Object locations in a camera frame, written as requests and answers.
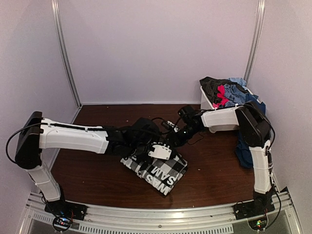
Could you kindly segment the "light blue garment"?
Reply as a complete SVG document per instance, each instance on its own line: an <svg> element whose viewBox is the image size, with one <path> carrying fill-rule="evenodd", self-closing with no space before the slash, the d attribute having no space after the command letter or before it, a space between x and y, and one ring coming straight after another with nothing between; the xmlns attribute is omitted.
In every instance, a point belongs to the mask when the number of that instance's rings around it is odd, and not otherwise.
<svg viewBox="0 0 312 234"><path fill-rule="evenodd" d="M247 82L243 78L228 78L228 80L239 84L244 90L248 89Z"/></svg>

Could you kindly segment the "black white plaid shirt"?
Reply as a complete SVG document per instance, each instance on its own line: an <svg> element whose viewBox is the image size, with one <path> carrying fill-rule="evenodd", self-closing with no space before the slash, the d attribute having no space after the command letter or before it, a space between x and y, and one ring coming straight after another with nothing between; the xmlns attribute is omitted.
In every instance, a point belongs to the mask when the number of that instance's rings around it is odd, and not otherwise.
<svg viewBox="0 0 312 234"><path fill-rule="evenodd" d="M169 160L157 159L147 155L146 161L140 160L137 156L131 156L121 159L120 162L164 196L171 192L188 170L188 161L183 159L180 154L175 155L173 150Z"/></svg>

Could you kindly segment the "right aluminium corner post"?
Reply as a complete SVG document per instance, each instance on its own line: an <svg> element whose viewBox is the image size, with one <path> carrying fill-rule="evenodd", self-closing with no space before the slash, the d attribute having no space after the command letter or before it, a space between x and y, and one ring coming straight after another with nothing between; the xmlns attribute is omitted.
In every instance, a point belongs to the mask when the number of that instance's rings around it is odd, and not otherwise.
<svg viewBox="0 0 312 234"><path fill-rule="evenodd" d="M251 43L247 65L246 65L246 69L244 73L244 80L246 81L246 83L249 83L255 57L256 57L257 48L260 42L260 37L261 37L264 17L265 17L265 7L266 7L266 1L259 0L258 6L256 9L256 15L255 15L255 24L254 24L254 30L253 30L252 43Z"/></svg>

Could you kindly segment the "white plastic laundry bin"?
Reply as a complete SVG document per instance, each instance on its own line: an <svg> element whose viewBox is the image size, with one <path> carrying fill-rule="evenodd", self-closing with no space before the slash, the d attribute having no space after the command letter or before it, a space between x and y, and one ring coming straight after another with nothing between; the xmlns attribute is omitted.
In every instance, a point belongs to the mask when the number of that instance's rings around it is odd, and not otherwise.
<svg viewBox="0 0 312 234"><path fill-rule="evenodd" d="M211 133L219 131L233 131L238 130L239 123L236 117L236 107L215 109L202 88L201 90L201 104L200 108L207 110L202 115L203 125L209 129Z"/></svg>

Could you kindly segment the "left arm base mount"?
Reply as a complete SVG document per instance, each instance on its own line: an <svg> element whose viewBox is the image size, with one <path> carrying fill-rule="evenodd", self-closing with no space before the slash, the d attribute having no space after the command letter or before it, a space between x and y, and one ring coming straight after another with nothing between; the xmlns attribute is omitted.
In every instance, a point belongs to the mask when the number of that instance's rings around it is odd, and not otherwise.
<svg viewBox="0 0 312 234"><path fill-rule="evenodd" d="M41 200L45 204L44 210L54 216L52 226L55 231L63 233L71 228L74 219L83 221L87 206L65 200L63 188L60 187L60 200L48 201L44 195Z"/></svg>

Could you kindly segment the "left aluminium corner post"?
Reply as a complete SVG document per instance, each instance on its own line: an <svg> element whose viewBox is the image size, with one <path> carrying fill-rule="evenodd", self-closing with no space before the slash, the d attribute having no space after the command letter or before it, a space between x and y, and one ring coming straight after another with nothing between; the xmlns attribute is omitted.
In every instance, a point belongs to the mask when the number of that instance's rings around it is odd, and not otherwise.
<svg viewBox="0 0 312 234"><path fill-rule="evenodd" d="M72 96L74 98L74 102L76 107L79 109L82 107L79 95L78 95L78 90L74 81L67 49L66 49L66 43L65 43L65 38L64 38L64 33L63 33L63 28L62 28L62 23L61 23L61 16L60 16L60 11L59 11L59 1L58 0L51 0L51 6L52 6L52 13L54 17L54 23L55 23L55 28L56 28L56 34L57 34L57 39L58 39L58 44L60 48L60 54L61 54L61 59L63 63L63 67L66 73L66 77L69 83L69 87L72 93Z"/></svg>

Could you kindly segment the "navy blue garment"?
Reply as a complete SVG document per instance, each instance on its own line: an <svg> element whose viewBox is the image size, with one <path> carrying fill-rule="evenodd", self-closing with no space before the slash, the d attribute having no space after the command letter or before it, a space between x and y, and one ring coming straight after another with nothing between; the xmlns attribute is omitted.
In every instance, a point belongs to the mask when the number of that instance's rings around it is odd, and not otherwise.
<svg viewBox="0 0 312 234"><path fill-rule="evenodd" d="M264 102L258 101L257 95L246 94L246 102L253 101L257 104L258 108L265 114L266 113L266 105ZM243 140L242 134L239 131L237 133L238 141L237 146L235 148L235 154L239 160L239 163L242 167L247 169L253 168L253 159L252 154L249 149L248 144Z"/></svg>

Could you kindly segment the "aluminium front rail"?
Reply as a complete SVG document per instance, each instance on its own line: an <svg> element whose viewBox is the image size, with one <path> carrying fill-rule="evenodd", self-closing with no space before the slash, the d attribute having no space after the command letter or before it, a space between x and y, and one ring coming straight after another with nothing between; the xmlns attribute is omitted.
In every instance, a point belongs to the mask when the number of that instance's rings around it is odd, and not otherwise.
<svg viewBox="0 0 312 234"><path fill-rule="evenodd" d="M45 212L41 194L30 193L18 234L59 234L54 216ZM253 230L253 218L236 219L235 203L181 209L127 209L78 203L86 206L84 220L74 223L64 234L302 234L299 220L288 192L273 196L276 210L269 212L266 231Z"/></svg>

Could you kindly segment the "red pink garment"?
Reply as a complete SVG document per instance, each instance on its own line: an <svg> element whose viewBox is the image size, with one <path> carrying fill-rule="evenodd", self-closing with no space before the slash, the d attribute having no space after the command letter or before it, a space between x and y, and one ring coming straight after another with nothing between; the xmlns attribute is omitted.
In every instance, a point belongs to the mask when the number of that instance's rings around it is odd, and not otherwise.
<svg viewBox="0 0 312 234"><path fill-rule="evenodd" d="M225 97L224 85L219 85L217 90L218 90L217 98L218 98L219 102L213 103L213 108L214 109L219 109L221 107L225 107L225 104L229 101L229 99L227 99Z"/></svg>

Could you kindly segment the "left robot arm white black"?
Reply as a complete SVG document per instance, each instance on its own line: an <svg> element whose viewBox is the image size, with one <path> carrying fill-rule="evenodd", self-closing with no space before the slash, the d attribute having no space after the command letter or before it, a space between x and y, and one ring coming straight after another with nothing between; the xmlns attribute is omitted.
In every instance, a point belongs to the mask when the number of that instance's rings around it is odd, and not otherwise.
<svg viewBox="0 0 312 234"><path fill-rule="evenodd" d="M70 205L41 158L43 149L81 150L121 157L135 155L140 159L167 159L170 155L160 143L158 128L146 118L124 127L81 126L43 118L42 113L36 111L23 128L8 138L6 153L15 136L19 139L15 157L10 161L28 172L43 193L46 204L59 216L68 215Z"/></svg>

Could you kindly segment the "dark grey garment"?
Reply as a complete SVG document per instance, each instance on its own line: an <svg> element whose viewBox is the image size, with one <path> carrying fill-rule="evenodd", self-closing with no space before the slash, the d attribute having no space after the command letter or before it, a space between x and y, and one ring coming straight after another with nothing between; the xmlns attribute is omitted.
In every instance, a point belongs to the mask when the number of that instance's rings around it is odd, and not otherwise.
<svg viewBox="0 0 312 234"><path fill-rule="evenodd" d="M217 94L219 93L218 91L218 86L224 85L228 82L226 79L215 79L211 77L205 77L199 81L206 97L211 103L220 103L221 98L217 97Z"/></svg>

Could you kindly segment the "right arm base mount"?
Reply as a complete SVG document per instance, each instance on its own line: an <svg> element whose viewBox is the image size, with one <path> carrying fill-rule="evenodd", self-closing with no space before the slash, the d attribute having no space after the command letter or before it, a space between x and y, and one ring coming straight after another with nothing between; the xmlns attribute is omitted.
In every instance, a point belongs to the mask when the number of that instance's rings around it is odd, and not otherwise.
<svg viewBox="0 0 312 234"><path fill-rule="evenodd" d="M239 201L233 205L236 220L248 219L254 231L264 231L269 225L268 213L275 210L272 200L273 190L265 194L253 192L253 200Z"/></svg>

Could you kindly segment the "aluminium corner post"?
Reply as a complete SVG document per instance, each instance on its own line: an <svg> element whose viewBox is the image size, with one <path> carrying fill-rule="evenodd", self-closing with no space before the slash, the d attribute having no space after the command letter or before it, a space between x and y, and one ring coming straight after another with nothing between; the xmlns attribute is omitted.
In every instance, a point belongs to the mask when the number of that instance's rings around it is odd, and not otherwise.
<svg viewBox="0 0 312 234"><path fill-rule="evenodd" d="M64 33L63 33L63 28L62 28L62 23L61 23L61 16L60 16L60 11L59 11L59 1L58 0L51 0L51 6L52 6L52 13L54 17L54 23L55 23L55 28L56 28L56 34L57 34L57 39L58 39L58 44L60 48L60 54L61 54L61 59L63 63L63 67L66 73L66 77L69 83L69 87L72 93L72 96L74 98L74 102L76 107L79 109L82 107L79 95L78 95L78 90L74 81L67 49L66 49L66 43L65 43L65 38L64 38Z"/></svg>
<svg viewBox="0 0 312 234"><path fill-rule="evenodd" d="M249 83L255 57L256 57L257 48L260 42L260 37L261 37L264 17L265 17L265 7L266 7L266 1L259 0L258 6L256 9L256 15L255 15L255 24L254 24L254 30L253 30L252 43L251 43L247 65L246 65L246 69L244 73L244 80L246 81L246 83Z"/></svg>

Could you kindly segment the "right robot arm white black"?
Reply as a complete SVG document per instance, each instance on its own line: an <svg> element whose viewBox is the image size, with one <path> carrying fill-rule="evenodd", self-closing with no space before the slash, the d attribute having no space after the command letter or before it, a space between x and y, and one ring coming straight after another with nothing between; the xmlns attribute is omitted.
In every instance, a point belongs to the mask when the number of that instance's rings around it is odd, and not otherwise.
<svg viewBox="0 0 312 234"><path fill-rule="evenodd" d="M187 143L195 134L206 128L233 125L238 128L242 139L248 145L254 172L253 200L246 205L238 203L234 209L237 215L261 215L270 208L273 187L273 160L271 147L273 144L273 128L253 101L214 110L195 110L187 105L178 112L185 126L175 132L171 130L166 139L173 147Z"/></svg>

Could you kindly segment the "blue patterned garment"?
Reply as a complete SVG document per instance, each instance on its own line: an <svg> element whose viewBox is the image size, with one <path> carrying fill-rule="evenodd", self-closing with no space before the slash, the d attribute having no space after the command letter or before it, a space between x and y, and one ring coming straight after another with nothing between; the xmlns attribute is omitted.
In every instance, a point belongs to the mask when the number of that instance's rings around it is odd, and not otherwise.
<svg viewBox="0 0 312 234"><path fill-rule="evenodd" d="M246 95L249 93L248 90L244 90L241 86L235 84L224 84L225 97L229 101L225 104L225 107L232 107L236 104L244 104L246 102Z"/></svg>

